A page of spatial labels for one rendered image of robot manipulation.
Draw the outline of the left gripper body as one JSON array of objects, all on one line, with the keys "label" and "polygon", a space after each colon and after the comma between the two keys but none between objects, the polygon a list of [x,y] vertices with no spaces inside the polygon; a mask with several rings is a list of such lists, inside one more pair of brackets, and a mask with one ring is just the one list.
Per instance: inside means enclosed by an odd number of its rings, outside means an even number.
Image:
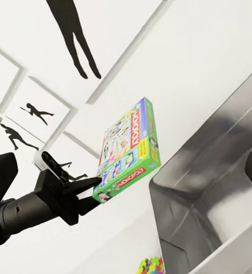
[{"label": "left gripper body", "polygon": [[60,217],[69,226],[78,224],[73,198],[68,199],[69,209],[61,206],[62,182],[51,172],[44,170],[39,174],[35,190],[18,201],[18,217],[23,225],[33,228]]}]

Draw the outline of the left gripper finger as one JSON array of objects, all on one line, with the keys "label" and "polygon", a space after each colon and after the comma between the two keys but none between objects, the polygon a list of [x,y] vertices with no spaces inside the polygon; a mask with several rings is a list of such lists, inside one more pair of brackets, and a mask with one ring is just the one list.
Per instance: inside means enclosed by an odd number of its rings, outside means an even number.
[{"label": "left gripper finger", "polygon": [[100,205],[99,201],[95,201],[93,196],[87,198],[79,199],[77,196],[73,197],[74,200],[74,209],[80,216],[84,216],[92,209],[95,209]]},{"label": "left gripper finger", "polygon": [[61,206],[65,209],[69,209],[70,205],[67,203],[68,199],[71,199],[83,191],[86,191],[92,187],[97,186],[102,182],[102,178],[94,177],[85,180],[72,181],[68,183],[62,183],[60,195]]}]

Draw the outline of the board game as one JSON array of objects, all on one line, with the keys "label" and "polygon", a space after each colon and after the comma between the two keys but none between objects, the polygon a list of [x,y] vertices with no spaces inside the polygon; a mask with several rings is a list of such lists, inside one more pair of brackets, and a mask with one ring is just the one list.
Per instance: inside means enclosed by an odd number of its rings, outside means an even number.
[{"label": "board game", "polygon": [[161,167],[153,103],[145,96],[105,132],[93,198],[107,203]]}]

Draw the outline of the jigsaw puzzle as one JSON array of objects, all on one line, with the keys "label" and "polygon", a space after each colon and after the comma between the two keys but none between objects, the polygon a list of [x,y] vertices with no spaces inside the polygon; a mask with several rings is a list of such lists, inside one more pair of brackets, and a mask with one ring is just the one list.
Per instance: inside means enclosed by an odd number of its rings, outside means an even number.
[{"label": "jigsaw puzzle", "polygon": [[139,268],[135,274],[165,274],[163,260],[155,256],[150,261],[151,265],[149,267],[149,272],[145,270],[145,267],[148,266],[148,259],[144,259],[143,261],[141,261]]}]

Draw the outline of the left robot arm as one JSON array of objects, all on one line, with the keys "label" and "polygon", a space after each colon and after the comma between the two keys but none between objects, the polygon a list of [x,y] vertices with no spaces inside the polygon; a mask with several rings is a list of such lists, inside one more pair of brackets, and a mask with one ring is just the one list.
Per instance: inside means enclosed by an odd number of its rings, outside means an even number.
[{"label": "left robot arm", "polygon": [[69,182],[63,168],[47,151],[34,154],[35,167],[40,170],[35,190],[20,199],[0,202],[0,245],[21,231],[60,217],[69,226],[100,205],[93,196],[79,199],[83,191],[97,186],[102,178],[94,177]]}]

